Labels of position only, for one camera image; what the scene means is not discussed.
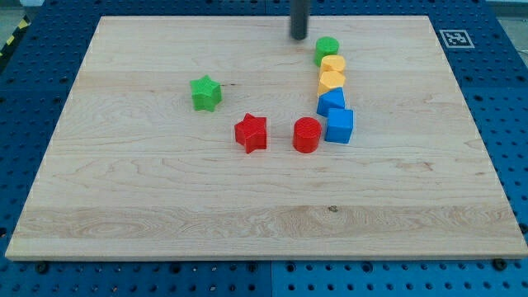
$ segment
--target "blue block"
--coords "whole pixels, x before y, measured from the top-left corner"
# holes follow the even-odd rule
[[[326,92],[319,97],[317,114],[320,116],[328,116],[328,109],[330,108],[345,109],[345,94],[343,94],[342,87]]]
[[[348,144],[354,129],[354,111],[330,108],[328,110],[325,141]]]

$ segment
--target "wood grain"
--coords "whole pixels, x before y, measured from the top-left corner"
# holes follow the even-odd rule
[[[424,16],[103,17],[7,250],[18,261],[525,257],[526,242]],[[318,37],[341,43],[348,145],[315,116]],[[214,113],[189,81],[222,83]],[[245,154],[233,125],[268,118]],[[324,125],[325,119],[318,117]]]

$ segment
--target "red cylinder block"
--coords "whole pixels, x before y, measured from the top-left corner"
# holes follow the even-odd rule
[[[300,118],[294,125],[294,148],[301,153],[312,153],[319,146],[321,124],[311,117]]]

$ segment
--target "plastic block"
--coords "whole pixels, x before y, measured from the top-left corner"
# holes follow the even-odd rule
[[[326,92],[319,97],[317,114],[320,116],[328,116],[328,109],[330,108],[345,109],[345,94],[343,93],[342,87]]]
[[[339,42],[335,38],[328,36],[321,37],[315,43],[315,57],[313,58],[313,62],[321,66],[321,60],[324,56],[337,54],[338,51]]]
[[[321,74],[319,79],[319,87],[317,89],[317,96],[323,95],[335,88],[343,87],[345,84],[345,76],[337,71],[326,71]]]
[[[294,148],[301,153],[312,153],[319,146],[321,124],[311,117],[298,119],[294,125]]]
[[[328,110],[327,133],[324,140],[348,144],[354,129],[354,111],[338,108]]]
[[[195,111],[215,111],[215,107],[222,101],[220,84],[211,80],[209,75],[191,81],[192,101]]]
[[[341,74],[344,74],[346,66],[347,62],[343,56],[337,54],[328,55],[321,60],[319,77],[321,77],[321,74],[323,74],[325,71],[337,71]]]
[[[246,148],[246,153],[255,149],[266,149],[266,118],[247,113],[244,119],[234,126],[234,137]]]

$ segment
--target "red star block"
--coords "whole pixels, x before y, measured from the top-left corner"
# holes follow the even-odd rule
[[[246,148],[246,153],[255,149],[266,149],[266,118],[250,114],[234,126],[234,138]]]

